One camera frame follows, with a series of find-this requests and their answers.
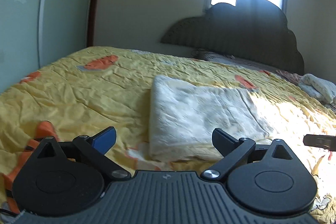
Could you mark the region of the white cream pants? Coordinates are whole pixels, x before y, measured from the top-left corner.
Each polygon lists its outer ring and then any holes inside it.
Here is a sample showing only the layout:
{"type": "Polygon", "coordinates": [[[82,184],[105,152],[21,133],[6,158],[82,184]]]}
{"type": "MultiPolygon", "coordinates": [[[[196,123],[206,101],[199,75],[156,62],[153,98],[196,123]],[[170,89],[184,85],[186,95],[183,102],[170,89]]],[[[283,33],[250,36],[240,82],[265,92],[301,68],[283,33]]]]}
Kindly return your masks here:
{"type": "Polygon", "coordinates": [[[183,80],[156,76],[151,87],[149,153],[161,162],[194,158],[217,161],[212,143],[219,128],[235,139],[269,144],[274,128],[257,110],[261,93],[244,88],[195,86],[183,80]]]}

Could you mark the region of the white folded cloth at bedside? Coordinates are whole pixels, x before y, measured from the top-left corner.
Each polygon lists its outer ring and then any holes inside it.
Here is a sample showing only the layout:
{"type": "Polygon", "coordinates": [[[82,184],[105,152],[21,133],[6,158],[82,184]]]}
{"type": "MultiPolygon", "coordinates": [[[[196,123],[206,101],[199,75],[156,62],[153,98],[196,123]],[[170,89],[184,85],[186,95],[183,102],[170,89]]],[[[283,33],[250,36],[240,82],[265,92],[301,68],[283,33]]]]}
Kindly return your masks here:
{"type": "Polygon", "coordinates": [[[335,84],[312,74],[305,74],[299,80],[298,86],[309,96],[326,104],[335,103],[335,84]]]}

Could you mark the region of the yellow floral bed quilt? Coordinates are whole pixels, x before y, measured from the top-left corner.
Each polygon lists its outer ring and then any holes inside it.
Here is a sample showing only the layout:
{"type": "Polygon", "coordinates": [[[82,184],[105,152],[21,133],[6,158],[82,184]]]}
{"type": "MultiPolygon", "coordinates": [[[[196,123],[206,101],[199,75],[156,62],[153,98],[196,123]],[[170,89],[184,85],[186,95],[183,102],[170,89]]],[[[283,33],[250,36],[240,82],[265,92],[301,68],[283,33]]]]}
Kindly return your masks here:
{"type": "Polygon", "coordinates": [[[92,135],[106,127],[117,130],[108,158],[130,172],[195,170],[210,159],[157,161],[149,155],[150,92],[163,75],[196,86],[247,88],[256,106],[279,130],[259,139],[284,139],[318,184],[319,205],[312,215],[320,223],[335,221],[335,157],[303,145],[306,134],[335,134],[335,114],[299,87],[269,69],[246,69],[113,47],[90,47],[29,74],[1,94],[1,201],[6,179],[16,167],[38,124],[49,121],[61,140],[92,135]]]}

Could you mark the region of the grey striped pillow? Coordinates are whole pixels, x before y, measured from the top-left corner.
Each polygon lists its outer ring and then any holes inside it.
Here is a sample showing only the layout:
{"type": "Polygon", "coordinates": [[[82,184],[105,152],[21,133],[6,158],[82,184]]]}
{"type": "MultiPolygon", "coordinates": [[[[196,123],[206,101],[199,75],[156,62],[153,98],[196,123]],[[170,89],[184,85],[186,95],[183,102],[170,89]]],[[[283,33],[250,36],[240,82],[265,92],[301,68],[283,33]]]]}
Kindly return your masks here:
{"type": "Polygon", "coordinates": [[[270,65],[258,63],[256,61],[250,61],[246,59],[241,59],[238,57],[234,57],[232,55],[221,55],[218,53],[196,49],[192,51],[192,56],[199,60],[210,61],[213,63],[221,63],[224,65],[233,65],[236,67],[244,67],[246,69],[251,69],[255,71],[269,71],[272,73],[276,73],[279,71],[279,68],[272,67],[270,65]]]}

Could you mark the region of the dark scalloped headboard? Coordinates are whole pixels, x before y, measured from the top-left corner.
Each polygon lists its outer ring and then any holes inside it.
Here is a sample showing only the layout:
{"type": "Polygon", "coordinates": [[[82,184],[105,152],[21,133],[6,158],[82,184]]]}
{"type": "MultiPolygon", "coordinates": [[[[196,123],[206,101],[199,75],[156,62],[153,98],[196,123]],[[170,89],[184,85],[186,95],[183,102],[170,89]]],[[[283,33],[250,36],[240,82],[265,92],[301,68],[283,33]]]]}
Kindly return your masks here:
{"type": "Polygon", "coordinates": [[[161,43],[233,55],[291,73],[305,70],[286,15],[267,0],[217,3],[202,16],[171,25],[161,43]]]}

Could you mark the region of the glass wardrobe sliding door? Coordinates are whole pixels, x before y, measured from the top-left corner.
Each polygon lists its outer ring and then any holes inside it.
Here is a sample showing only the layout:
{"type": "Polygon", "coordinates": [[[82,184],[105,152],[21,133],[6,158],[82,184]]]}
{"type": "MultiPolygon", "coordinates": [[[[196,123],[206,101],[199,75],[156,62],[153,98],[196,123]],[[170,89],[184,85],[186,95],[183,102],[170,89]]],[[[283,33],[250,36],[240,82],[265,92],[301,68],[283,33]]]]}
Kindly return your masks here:
{"type": "Polygon", "coordinates": [[[90,0],[1,0],[1,89],[87,44],[90,0]]]}

